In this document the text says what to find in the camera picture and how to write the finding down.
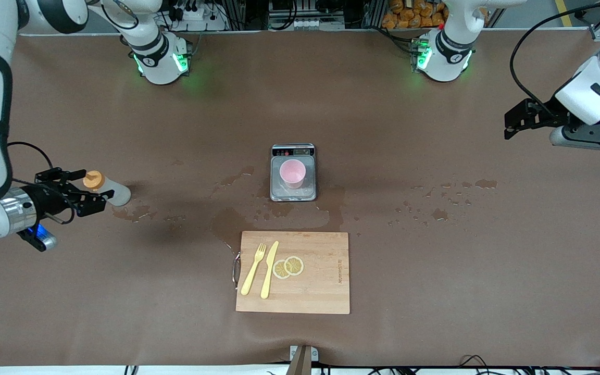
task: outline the white bottle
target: white bottle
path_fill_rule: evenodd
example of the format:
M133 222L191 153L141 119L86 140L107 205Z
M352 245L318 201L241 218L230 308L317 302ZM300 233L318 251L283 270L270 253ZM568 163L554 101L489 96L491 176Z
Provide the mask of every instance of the white bottle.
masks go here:
M114 182L110 178L105 177L99 171L89 171L83 178L83 185L93 192L103 193L108 190L115 190L112 198L108 202L113 206L124 206L131 199L131 190L121 183Z

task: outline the brown table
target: brown table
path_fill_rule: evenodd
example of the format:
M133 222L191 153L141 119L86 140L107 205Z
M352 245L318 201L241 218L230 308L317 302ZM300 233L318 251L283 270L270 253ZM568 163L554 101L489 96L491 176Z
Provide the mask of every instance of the brown table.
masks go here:
M334 365L600 365L600 152L503 140L520 36L483 33L439 84L376 33L210 35L165 87L114 36L20 38L10 139L133 199L48 223L47 254L0 240L0 365L265 363L291 344ZM547 99L597 47L535 33L520 78ZM265 198L278 142L317 145L316 202ZM350 233L352 313L236 313L229 247L254 229Z

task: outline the yellow knife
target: yellow knife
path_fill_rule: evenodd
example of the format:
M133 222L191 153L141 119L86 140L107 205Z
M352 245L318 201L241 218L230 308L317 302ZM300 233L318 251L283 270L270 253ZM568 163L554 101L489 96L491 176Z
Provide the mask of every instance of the yellow knife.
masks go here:
M267 259L265 259L267 273L265 273L265 281L262 282L263 287L260 290L260 297L262 299L267 299L270 295L270 278L272 277L272 266L274 265L274 256L277 254L277 246L279 246L279 241L274 241L274 244L270 247L270 252L267 253Z

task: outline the pink bowl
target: pink bowl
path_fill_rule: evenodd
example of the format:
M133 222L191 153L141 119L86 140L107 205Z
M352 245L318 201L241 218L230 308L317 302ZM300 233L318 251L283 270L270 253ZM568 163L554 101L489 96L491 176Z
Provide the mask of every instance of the pink bowl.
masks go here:
M305 168L305 164L298 159L288 159L279 167L281 180L291 189L300 188L305 181L306 174L307 168Z

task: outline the yellow tape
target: yellow tape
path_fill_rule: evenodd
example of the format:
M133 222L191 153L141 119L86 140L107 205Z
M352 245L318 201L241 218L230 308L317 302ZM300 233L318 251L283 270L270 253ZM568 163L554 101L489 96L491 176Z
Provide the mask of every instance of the yellow tape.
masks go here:
M564 0L555 0L555 5L557 5L557 10L559 13L566 12L566 4L564 3ZM565 28L573 28L573 23L571 23L571 19L567 15L562 16L561 23Z

